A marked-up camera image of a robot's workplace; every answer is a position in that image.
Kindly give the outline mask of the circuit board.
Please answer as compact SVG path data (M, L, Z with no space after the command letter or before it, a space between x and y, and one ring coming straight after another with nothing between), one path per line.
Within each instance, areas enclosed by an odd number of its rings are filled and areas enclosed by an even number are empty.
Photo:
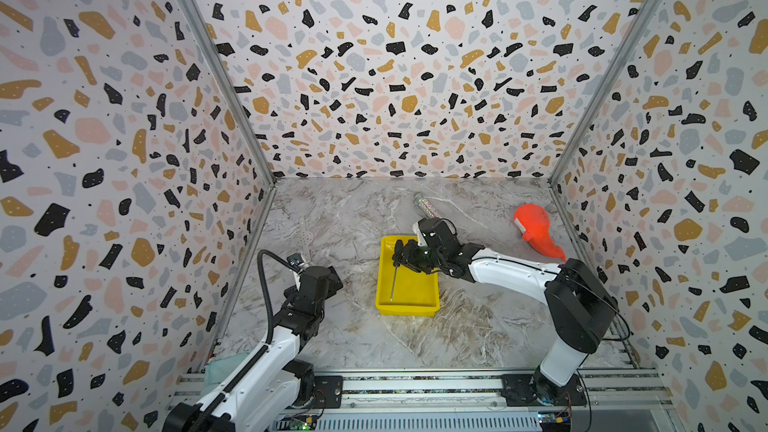
M314 414L298 414L285 416L277 420L272 431L315 431L319 416Z
M572 429L568 412L538 412L537 421L542 432L570 432Z

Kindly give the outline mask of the red plastic funnel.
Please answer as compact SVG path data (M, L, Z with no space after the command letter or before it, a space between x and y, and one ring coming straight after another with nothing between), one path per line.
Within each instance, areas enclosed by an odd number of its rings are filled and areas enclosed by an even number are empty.
M513 214L513 222L520 230L523 240L537 253L565 262L567 257L550 234L550 217L547 211L535 204L524 204Z

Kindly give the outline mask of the green cloth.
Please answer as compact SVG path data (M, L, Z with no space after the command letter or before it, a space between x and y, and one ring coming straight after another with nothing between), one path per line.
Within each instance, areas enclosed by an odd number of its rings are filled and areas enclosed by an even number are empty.
M241 353L226 358L212 360L205 368L201 395L205 396L232 374L248 358L248 353Z

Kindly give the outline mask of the right circuit board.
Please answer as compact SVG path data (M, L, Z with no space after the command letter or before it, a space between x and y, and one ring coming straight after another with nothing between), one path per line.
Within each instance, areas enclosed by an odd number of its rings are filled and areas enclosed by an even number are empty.
M542 432L570 432L572 429L568 412L538 412L537 421Z

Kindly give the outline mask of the glitter tube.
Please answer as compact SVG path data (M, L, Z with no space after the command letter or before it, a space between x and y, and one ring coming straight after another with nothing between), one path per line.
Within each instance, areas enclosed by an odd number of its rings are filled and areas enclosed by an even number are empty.
M439 218L439 214L436 208L432 205L428 197L423 192L415 193L413 196L413 202L424 218Z

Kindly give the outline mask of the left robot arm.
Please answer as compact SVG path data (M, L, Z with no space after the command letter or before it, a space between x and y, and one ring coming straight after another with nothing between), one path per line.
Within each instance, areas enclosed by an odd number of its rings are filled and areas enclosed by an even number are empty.
M266 257L298 278L284 292L278 311L269 294ZM165 419L164 431L265 431L285 409L316 401L314 368L298 355L317 336L325 302L343 288L342 281L332 267L291 262L264 249L257 252L256 265L267 312L264 338L198 402L177 404Z

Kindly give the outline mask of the black yellow screwdriver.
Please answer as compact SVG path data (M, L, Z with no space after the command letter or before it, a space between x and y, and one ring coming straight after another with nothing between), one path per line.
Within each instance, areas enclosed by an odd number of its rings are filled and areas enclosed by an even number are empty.
M400 267L400 262L393 258L393 275L392 275L392 284L391 284L390 295L389 295L390 303L392 303L394 300L399 267Z

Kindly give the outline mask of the yellow plastic bin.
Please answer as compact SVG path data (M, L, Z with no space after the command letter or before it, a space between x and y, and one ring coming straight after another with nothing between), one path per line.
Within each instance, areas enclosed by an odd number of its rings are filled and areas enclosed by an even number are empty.
M416 273L399 267L394 300L389 302L393 275L392 255L397 241L409 236L385 236L380 243L378 282L375 307L381 315L401 317L434 317L440 310L438 276Z

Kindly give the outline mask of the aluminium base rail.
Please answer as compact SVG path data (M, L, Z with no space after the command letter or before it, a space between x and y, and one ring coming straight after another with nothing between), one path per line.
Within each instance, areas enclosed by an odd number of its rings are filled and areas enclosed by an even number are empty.
M541 431L537 413L568 412L571 431L681 431L684 426L658 374L650 369L586 369L558 406L505 399L504 387L528 370L314 371L316 401L290 407L273 422L319 416L315 431ZM185 375L174 397L190 405L203 378ZM273 424L265 431L272 431Z

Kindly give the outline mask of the left circuit board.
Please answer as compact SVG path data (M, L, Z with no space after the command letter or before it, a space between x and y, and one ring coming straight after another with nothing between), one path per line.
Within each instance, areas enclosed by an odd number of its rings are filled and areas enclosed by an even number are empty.
M319 416L314 414L298 414L285 416L277 420L272 431L315 431Z

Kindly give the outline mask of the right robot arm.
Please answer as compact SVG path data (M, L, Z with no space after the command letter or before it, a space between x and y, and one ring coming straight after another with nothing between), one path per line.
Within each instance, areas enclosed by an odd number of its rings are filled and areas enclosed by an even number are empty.
M414 225L416 237L399 239L391 261L396 269L443 273L470 283L499 286L546 305L556 338L527 381L504 387L507 400L558 406L575 400L569 391L577 372L595 353L618 316L618 302L588 266L578 259L543 263L498 253L459 240L452 222L425 218Z

